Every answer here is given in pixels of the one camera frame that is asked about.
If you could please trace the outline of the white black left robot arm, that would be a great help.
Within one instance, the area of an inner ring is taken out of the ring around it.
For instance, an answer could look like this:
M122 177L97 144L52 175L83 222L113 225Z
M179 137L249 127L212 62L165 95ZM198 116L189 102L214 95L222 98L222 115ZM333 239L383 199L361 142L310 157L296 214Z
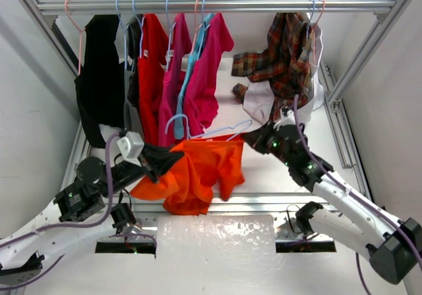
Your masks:
M90 156L76 169L75 180L21 229L1 240L1 290L27 286L80 244L106 237L128 237L136 218L128 203L113 196L142 178L154 183L184 156L142 141L118 140L122 161Z

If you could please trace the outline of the orange t shirt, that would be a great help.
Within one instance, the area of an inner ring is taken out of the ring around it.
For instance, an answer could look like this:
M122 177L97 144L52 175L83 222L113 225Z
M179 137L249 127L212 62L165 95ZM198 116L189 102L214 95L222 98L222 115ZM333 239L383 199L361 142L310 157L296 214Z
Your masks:
M240 135L183 141L171 149L184 152L184 156L170 171L158 183L143 178L131 189L131 196L145 201L162 199L171 214L206 214L215 185L220 199L228 201L235 187L245 182L243 145Z

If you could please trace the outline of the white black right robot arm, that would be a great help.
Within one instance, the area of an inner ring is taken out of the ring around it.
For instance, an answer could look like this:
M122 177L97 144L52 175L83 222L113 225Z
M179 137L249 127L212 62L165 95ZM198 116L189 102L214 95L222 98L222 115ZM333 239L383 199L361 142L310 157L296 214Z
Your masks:
M334 238L365 258L386 282L399 284L421 263L420 223L390 214L350 186L310 151L304 130L293 120L283 125L268 121L241 137L255 151L276 157L297 185L336 208L331 212L313 201L301 207L295 219L304 235Z

